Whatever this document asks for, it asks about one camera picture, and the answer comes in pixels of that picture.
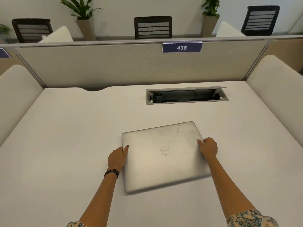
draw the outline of office chair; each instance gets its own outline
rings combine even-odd
[[[248,6],[241,33],[246,36],[270,36],[280,7],[277,5]]]
[[[50,19],[13,19],[12,24],[20,43],[36,43],[53,32]]]
[[[172,38],[172,17],[136,17],[135,39]]]

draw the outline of person's left hand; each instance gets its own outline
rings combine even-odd
[[[124,148],[124,150],[122,146],[114,150],[107,159],[108,170],[116,169],[118,172],[120,172],[126,162],[127,152],[128,145]]]

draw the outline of sleeve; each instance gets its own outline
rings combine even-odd
[[[76,222],[71,221],[70,223],[67,224],[66,227],[87,227],[87,226],[81,223],[80,221],[76,221]]]
[[[259,210],[246,210],[226,219],[228,227],[278,227],[275,219],[263,216]]]

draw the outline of blue sign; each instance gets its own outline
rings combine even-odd
[[[200,52],[202,41],[163,42],[162,53]]]
[[[11,58],[11,56],[3,48],[0,48],[0,58]]]

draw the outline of plant pot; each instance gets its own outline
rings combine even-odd
[[[76,23],[86,41],[96,41],[95,32],[90,20],[76,20]]]
[[[212,32],[214,31],[214,28],[218,22],[218,17],[215,16],[206,16],[203,15],[202,19],[202,27],[201,27],[201,36],[203,38],[209,38],[211,37]]]

